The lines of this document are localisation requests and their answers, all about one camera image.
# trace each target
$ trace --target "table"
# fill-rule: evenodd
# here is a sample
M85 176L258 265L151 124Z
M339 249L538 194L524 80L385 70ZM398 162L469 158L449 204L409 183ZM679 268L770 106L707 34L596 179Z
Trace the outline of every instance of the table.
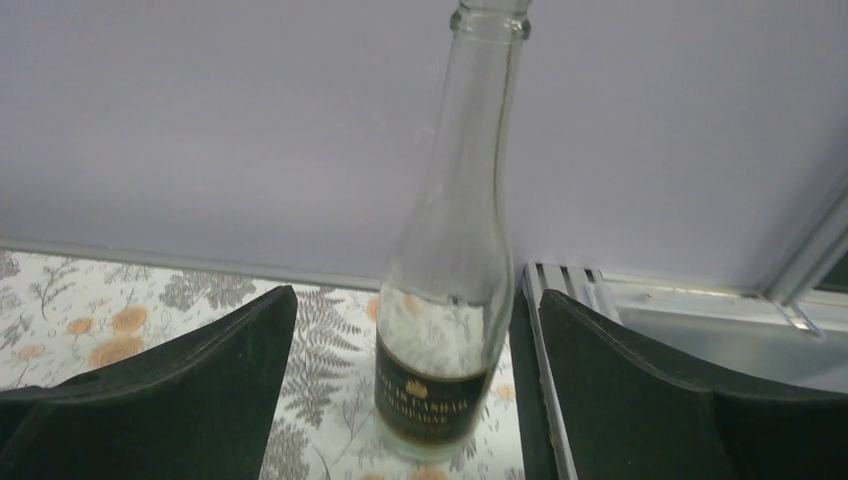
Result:
M56 385L206 325L281 284L0 250L0 389ZM298 318L260 478L525 478L519 439L527 428L519 429L509 339L474 438L443 464L404 463L386 452L371 421L377 294L293 287Z

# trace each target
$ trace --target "patterned tablecloth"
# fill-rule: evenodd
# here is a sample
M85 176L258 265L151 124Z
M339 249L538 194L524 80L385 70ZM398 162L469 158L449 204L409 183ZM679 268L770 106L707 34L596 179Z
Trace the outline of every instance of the patterned tablecloth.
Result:
M0 250L0 389L117 362L277 285ZM296 331L260 478L524 478L508 341L473 440L444 464L408 464L386 452L372 422L376 294L294 288Z

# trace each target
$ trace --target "bottle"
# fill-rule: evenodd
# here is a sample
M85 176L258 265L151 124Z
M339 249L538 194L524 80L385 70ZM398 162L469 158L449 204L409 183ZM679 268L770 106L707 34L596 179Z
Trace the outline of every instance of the bottle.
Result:
M510 322L501 177L528 5L461 0L450 20L429 180L380 288L375 417L406 458L449 458L473 434Z

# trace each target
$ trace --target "bottle neck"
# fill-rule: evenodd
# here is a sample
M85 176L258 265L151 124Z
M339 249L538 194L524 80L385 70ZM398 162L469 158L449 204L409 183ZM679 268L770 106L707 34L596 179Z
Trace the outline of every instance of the bottle neck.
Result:
M439 195L500 209L502 157L515 73L530 24L526 0L463 0L433 148Z

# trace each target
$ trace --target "flower pattern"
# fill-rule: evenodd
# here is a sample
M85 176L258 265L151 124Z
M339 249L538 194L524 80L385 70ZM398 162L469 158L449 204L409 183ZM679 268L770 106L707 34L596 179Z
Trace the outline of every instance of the flower pattern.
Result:
M0 389L50 386L220 318L280 282L0 250ZM508 347L452 459L393 457L374 425L379 296L295 285L298 320L261 480L524 478ZM404 298L413 316L422 303Z

